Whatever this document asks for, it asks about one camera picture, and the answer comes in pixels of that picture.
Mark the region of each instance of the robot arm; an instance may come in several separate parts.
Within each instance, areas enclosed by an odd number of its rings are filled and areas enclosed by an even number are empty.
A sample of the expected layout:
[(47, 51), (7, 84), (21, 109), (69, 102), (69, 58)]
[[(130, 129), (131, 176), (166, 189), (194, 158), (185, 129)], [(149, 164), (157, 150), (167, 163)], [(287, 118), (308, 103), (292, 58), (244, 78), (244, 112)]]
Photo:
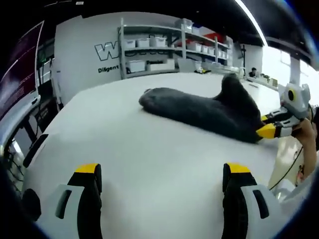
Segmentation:
[(307, 84), (302, 85), (302, 87), (291, 83), (287, 84), (280, 97), (281, 107), (261, 117), (265, 125), (256, 133), (262, 138), (291, 135), (293, 127), (308, 116), (309, 100), (310, 91)]

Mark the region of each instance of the cable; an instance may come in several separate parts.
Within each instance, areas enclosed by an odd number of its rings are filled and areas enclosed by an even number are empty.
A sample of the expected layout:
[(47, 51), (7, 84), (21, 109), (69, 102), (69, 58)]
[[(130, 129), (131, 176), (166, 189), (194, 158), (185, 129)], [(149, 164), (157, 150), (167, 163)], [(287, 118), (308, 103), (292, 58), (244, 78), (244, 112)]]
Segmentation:
[(20, 171), (20, 173), (22, 174), (22, 176), (24, 176), (24, 174), (21, 171), (21, 166), (17, 165), (17, 163), (13, 159), (13, 153), (9, 152), (9, 155), (10, 155), (9, 161), (14, 163), (16, 165), (16, 167), (18, 168), (18, 170)]
[(15, 190), (19, 193), (21, 193), (21, 191), (16, 187), (16, 185), (11, 181), (12, 185), (15, 187)]
[(8, 171), (12, 174), (12, 176), (18, 180), (19, 182), (23, 182), (23, 180), (19, 179), (14, 173), (12, 173), (12, 171), (10, 169), (8, 169)]
[(300, 149), (300, 151), (299, 151), (297, 157), (295, 158), (295, 160), (293, 161), (293, 163), (291, 164), (291, 166), (290, 166), (290, 168), (287, 170), (287, 172), (284, 174), (284, 176), (283, 176), (274, 186), (272, 186), (271, 189), (269, 189), (269, 190), (272, 190), (274, 187), (276, 187), (276, 186), (286, 177), (286, 175), (289, 173), (289, 171), (292, 169), (292, 167), (294, 166), (295, 162), (297, 161), (297, 159), (298, 159), (298, 157), (299, 157), (301, 151), (303, 150), (303, 148), (304, 148), (304, 147), (301, 147), (301, 149)]

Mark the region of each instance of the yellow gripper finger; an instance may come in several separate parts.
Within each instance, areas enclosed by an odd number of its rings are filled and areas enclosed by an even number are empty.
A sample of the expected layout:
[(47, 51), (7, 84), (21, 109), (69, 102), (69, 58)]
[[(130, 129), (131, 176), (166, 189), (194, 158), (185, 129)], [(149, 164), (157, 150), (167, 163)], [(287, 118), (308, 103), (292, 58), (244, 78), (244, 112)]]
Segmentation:
[(267, 116), (261, 116), (261, 121), (265, 121), (267, 119), (268, 119)]
[(275, 138), (275, 132), (276, 128), (272, 123), (269, 123), (256, 131), (256, 133), (262, 138)]

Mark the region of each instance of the wall lettering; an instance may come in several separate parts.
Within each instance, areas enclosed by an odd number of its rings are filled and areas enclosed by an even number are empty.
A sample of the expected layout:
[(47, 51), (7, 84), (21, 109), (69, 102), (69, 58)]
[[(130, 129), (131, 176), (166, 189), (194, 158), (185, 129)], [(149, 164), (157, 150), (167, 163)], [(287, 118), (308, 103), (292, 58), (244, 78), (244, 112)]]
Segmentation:
[(102, 73), (102, 72), (110, 72), (110, 71), (116, 70), (116, 69), (119, 69), (119, 65), (111, 66), (111, 67), (102, 67), (102, 68), (99, 68), (98, 71), (99, 71), (99, 73)]
[(100, 61), (106, 61), (111, 57), (111, 59), (116, 59), (119, 57), (119, 42), (106, 42), (104, 44), (95, 45), (95, 51), (99, 56)]

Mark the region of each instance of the window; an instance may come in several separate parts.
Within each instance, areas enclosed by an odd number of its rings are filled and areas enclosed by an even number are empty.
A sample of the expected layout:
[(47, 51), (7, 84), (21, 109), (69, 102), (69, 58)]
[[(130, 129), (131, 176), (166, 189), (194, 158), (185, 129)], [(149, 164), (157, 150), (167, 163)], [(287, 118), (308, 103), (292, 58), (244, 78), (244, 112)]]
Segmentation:
[(310, 104), (319, 105), (319, 73), (304, 61), (300, 61), (300, 84), (308, 84)]
[(290, 81), (290, 55), (273, 47), (263, 47), (262, 73), (285, 86)]
[(281, 62), (290, 66), (291, 60), (290, 60), (290, 54), (284, 51), (281, 51)]

